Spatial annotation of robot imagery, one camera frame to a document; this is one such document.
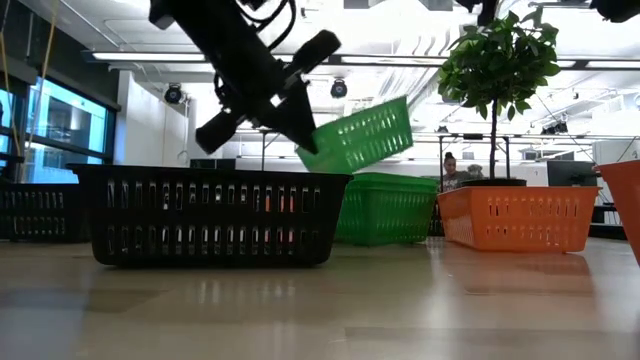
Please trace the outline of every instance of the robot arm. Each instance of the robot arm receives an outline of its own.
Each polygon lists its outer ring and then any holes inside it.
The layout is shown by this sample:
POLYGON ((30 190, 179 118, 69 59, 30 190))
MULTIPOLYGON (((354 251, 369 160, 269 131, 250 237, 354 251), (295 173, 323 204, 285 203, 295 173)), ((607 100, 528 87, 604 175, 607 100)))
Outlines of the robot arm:
MULTIPOLYGON (((240 1, 253 10, 266 2, 240 1)), ((226 143, 244 121, 272 128, 317 153, 311 136, 315 123, 306 83, 300 75, 338 50, 340 41, 323 30, 296 52, 289 65, 276 60, 271 50, 291 30, 295 15, 295 0, 282 0, 272 17, 264 20, 251 18, 236 0, 151 0, 149 21, 160 29, 176 22, 215 69, 214 85, 222 111, 196 130, 196 141, 207 153, 226 143), (287 4, 292 22, 285 33, 266 46, 257 33, 287 4), (253 26, 247 19, 260 23, 253 26)))

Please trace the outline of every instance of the window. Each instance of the window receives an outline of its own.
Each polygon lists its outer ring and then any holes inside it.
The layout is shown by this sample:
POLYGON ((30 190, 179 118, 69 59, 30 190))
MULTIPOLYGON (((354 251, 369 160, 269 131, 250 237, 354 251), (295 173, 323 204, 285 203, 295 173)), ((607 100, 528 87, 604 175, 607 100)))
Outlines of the window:
POLYGON ((42 83, 42 79, 31 87, 25 107, 27 138, 33 132, 31 149, 25 154, 26 181, 77 183, 68 164, 102 164, 111 158, 107 134, 112 133, 108 130, 114 125, 114 114, 105 107, 53 82, 42 83), (36 119, 40 84, 42 97, 36 119))
MULTIPOLYGON (((6 153, 9 150, 9 137, 5 135, 0 135, 0 152, 6 153)), ((7 166, 6 161, 0 161, 0 168, 4 168, 7 166)))
POLYGON ((67 164, 102 164, 102 159, 33 143, 28 154, 26 179, 30 183, 78 183, 67 164))
POLYGON ((2 126, 11 126, 11 105, 15 105, 14 96, 0 89, 0 111, 2 112, 2 126))
MULTIPOLYGON (((38 101, 38 84, 31 87, 27 132, 31 132, 38 101)), ((45 80, 40 116, 34 135, 97 152, 105 151, 107 109, 45 80)))

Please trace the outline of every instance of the orange plastic basket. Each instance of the orange plastic basket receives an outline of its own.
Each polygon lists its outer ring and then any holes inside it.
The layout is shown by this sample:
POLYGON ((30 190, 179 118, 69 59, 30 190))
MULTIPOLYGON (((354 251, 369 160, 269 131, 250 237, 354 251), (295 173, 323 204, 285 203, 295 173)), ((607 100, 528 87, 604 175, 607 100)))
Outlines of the orange plastic basket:
POLYGON ((485 251, 578 252, 597 187, 466 187, 438 196, 447 240, 485 251))
POLYGON ((624 233, 640 265, 640 161, 600 165, 598 168, 609 185, 624 233))

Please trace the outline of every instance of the glass window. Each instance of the glass window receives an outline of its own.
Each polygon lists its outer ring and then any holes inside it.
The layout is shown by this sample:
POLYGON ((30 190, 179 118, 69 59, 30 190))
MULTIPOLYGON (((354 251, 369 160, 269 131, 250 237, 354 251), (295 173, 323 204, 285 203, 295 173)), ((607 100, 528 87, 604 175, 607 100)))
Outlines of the glass window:
POLYGON ((102 164, 102 159, 36 143, 31 144, 28 159, 26 180, 36 184, 77 184, 78 178, 67 164, 102 164))
POLYGON ((0 89, 0 111, 2 112, 2 126, 11 126, 11 105, 15 101, 12 94, 0 89))
MULTIPOLYGON (((9 137, 0 135, 0 152, 6 153, 9 151, 9 137)), ((0 168, 7 166, 6 161, 0 161, 0 168)))
MULTIPOLYGON (((38 84, 31 87, 27 132, 31 132, 41 81, 38 79, 38 84)), ((47 80, 42 93, 35 135, 93 151, 105 151, 106 108, 47 80)))

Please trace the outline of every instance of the person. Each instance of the person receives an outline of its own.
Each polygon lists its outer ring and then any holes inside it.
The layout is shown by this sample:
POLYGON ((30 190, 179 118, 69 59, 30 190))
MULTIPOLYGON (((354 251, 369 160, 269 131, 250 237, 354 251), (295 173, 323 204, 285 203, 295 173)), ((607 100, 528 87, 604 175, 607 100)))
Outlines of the person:
POLYGON ((462 181, 471 180, 473 177, 466 171, 456 170, 456 158, 450 152, 444 155, 444 178, 442 180, 442 192, 455 190, 460 187, 462 181))

